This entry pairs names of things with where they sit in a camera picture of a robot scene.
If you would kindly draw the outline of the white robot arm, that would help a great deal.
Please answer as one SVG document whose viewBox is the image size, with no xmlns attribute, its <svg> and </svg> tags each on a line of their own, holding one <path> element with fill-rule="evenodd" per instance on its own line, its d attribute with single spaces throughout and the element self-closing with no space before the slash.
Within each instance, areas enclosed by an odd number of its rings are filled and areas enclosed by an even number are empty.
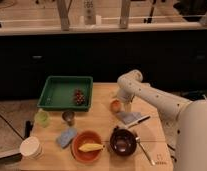
<svg viewBox="0 0 207 171">
<path fill-rule="evenodd" d="M 207 171 L 207 100 L 191 101 L 145 85 L 135 69 L 118 77 L 117 97 L 129 103 L 134 96 L 178 121 L 173 171 Z"/>
</svg>

